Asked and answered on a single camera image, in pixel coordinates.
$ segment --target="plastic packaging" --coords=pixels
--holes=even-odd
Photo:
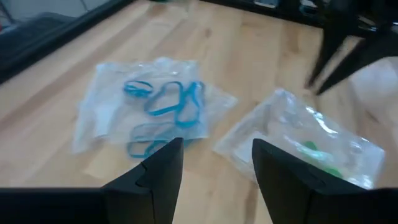
[[[206,117],[210,114],[219,118],[219,114],[234,103],[229,95],[199,80],[197,63],[194,61],[158,58],[149,63],[106,63],[98,65],[96,71],[80,104],[73,152],[90,149],[97,139],[125,144],[134,141],[167,141],[174,137],[205,138],[208,134]],[[134,83],[126,91],[126,83],[131,80],[150,83],[152,88]],[[167,84],[165,91],[148,106],[149,99],[153,99],[154,95],[161,92],[162,86],[170,82],[180,84]],[[185,94],[188,99],[183,101],[181,93],[193,83],[195,88],[191,88],[191,94]],[[147,90],[152,92],[146,97],[140,96],[149,93]],[[197,103],[193,103],[193,94]],[[181,101],[185,106],[179,111],[178,120],[195,121],[188,128],[176,127],[175,110],[160,116],[147,114],[148,111],[175,106]]]
[[[282,89],[236,124],[214,151],[255,180],[251,160],[254,138],[364,189],[373,188],[384,161],[380,147],[348,132]]]
[[[218,89],[213,85],[206,85],[205,100],[207,102],[205,106],[205,113],[208,118],[208,125],[212,128],[219,120],[225,116],[225,114],[233,108],[238,100]],[[188,147],[191,143],[196,140],[184,140],[184,147]],[[145,159],[150,154],[146,154],[146,151],[151,148],[150,152],[153,153],[167,144],[168,141],[149,141],[149,142],[130,142],[126,146],[127,154],[130,157],[136,159]]]
[[[205,88],[194,61],[160,58],[140,63],[115,89],[123,96],[109,140],[124,143],[206,138]]]

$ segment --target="blue rubber band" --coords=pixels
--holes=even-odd
[[[131,82],[137,82],[137,83],[141,83],[143,85],[147,85],[149,87],[151,87],[151,90],[145,90],[145,89],[139,89],[134,85],[125,85],[124,87],[124,91],[132,96],[136,96],[136,97],[148,97],[153,90],[153,87],[151,84],[147,83],[147,82],[142,82],[142,81],[131,81]],[[159,110],[155,110],[155,111],[149,111],[149,109],[151,108],[151,106],[162,96],[165,95],[165,92],[167,90],[167,85],[170,84],[176,84],[178,86],[178,90],[179,90],[179,103],[173,106],[169,106],[166,108],[162,108]],[[161,126],[161,125],[165,125],[165,124],[174,124],[176,127],[178,128],[191,128],[192,126],[196,125],[197,123],[199,123],[199,118],[200,118],[200,112],[201,112],[201,108],[203,108],[203,98],[200,97],[201,100],[198,100],[197,98],[197,88],[200,87],[201,88],[201,93],[202,95],[204,95],[204,91],[205,91],[205,85],[202,82],[193,82],[191,83],[191,85],[184,91],[183,90],[183,85],[181,84],[181,82],[168,82],[165,83],[162,88],[160,89],[160,91],[158,93],[156,93],[153,97],[149,98],[145,104],[144,104],[144,111],[151,115],[151,116],[160,116],[166,113],[169,113],[171,111],[175,111],[174,113],[174,123],[173,122],[164,122],[164,123],[147,123],[147,124],[140,124],[136,127],[134,127],[134,129],[132,130],[132,135],[135,134],[135,132],[137,131],[137,129],[145,127],[145,126]],[[192,120],[188,120],[188,121],[181,121],[179,120],[179,116],[182,113],[185,105],[187,104],[187,100],[188,99],[192,99],[193,104],[197,107],[197,111],[195,112],[195,117]],[[175,128],[170,128],[166,131],[164,131],[163,133],[158,134],[155,138],[157,139],[169,139],[167,138],[167,136],[170,135],[170,133],[175,132],[174,130]],[[145,141],[146,137],[145,136],[131,136],[132,139],[134,139],[135,141]],[[136,158],[136,159],[146,159],[148,158],[150,155],[152,155],[153,153],[155,153],[155,148],[156,146],[158,146],[159,144],[163,144],[166,145],[168,143],[169,140],[155,140],[153,141],[149,146],[147,146],[147,148],[145,149],[143,154],[134,154],[132,152],[133,150],[133,145],[134,142],[130,142],[127,144],[127,153],[130,155],[130,157],[132,158]],[[189,139],[184,141],[184,146],[188,146],[193,142],[193,139]]]
[[[182,94],[182,100],[180,102],[181,106],[177,108],[177,111],[174,114],[174,120],[175,120],[175,125],[180,127],[180,128],[191,128],[192,126],[196,125],[199,123],[199,116],[200,116],[200,109],[202,107],[202,102],[199,102],[197,100],[197,87],[202,86],[202,91],[203,91],[203,83],[198,83],[198,82],[193,82],[191,85],[188,87],[187,90],[185,90]],[[190,97],[192,99],[193,104],[197,107],[195,117],[192,120],[188,121],[181,121],[178,119],[180,114],[182,113],[185,104],[187,103],[187,97]]]
[[[145,86],[148,86],[149,89],[138,88],[134,85],[134,83],[139,83]],[[130,96],[135,96],[138,98],[148,98],[149,95],[154,91],[154,87],[147,82],[137,81],[137,80],[129,80],[124,83],[124,92]]]
[[[178,90],[179,90],[179,101],[176,105],[173,106],[168,106],[166,108],[162,108],[159,110],[155,110],[155,111],[150,111],[149,109],[151,108],[151,106],[162,96],[165,95],[166,90],[167,90],[167,86],[170,84],[176,84],[178,86]],[[149,98],[145,104],[144,104],[144,111],[151,115],[151,116],[160,116],[162,114],[166,114],[168,112],[171,111],[175,111],[178,110],[179,107],[181,107],[181,100],[182,100],[182,91],[183,91],[183,86],[181,84],[181,82],[168,82],[165,83],[162,88],[159,90],[159,92],[157,92],[153,97]]]

